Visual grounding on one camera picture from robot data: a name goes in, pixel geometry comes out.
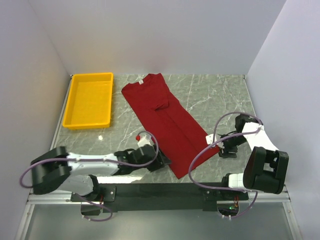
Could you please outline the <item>red t shirt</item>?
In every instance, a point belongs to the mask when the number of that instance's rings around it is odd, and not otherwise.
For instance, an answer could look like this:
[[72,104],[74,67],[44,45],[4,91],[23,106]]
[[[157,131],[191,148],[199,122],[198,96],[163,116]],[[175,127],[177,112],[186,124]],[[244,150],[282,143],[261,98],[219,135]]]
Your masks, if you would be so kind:
[[125,85],[121,93],[144,129],[155,136],[160,150],[171,160],[170,169],[180,179],[216,155],[219,148],[210,148],[192,163],[207,147],[207,133],[171,92],[169,85],[176,82],[173,76],[149,73]]

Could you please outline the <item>yellow plastic tray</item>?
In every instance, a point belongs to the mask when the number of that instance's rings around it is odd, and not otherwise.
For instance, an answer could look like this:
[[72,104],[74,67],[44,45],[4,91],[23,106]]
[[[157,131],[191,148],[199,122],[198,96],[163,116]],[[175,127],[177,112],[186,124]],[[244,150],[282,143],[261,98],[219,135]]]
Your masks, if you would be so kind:
[[74,74],[62,126],[69,130],[108,128],[111,124],[113,84],[112,72]]

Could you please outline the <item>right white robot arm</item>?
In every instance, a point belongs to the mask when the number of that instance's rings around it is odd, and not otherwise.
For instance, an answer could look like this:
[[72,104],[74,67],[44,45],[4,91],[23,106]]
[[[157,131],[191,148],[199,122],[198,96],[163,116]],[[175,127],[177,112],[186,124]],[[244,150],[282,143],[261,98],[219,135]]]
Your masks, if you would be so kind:
[[227,175],[229,188],[271,194],[282,192],[289,155],[271,142],[260,120],[240,113],[235,117],[235,130],[218,136],[224,139],[218,144],[221,158],[236,158],[238,146],[244,143],[248,143],[251,149],[244,172]]

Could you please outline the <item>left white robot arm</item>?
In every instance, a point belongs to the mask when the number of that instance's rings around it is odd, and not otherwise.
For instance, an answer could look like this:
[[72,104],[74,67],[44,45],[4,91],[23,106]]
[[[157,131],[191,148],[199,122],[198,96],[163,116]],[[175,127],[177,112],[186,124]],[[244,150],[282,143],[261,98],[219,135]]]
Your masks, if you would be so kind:
[[150,144],[107,155],[81,155],[60,146],[30,163],[31,187],[36,195],[61,190],[94,200],[102,194],[98,177],[130,175],[139,169],[154,172],[170,164],[171,160]]

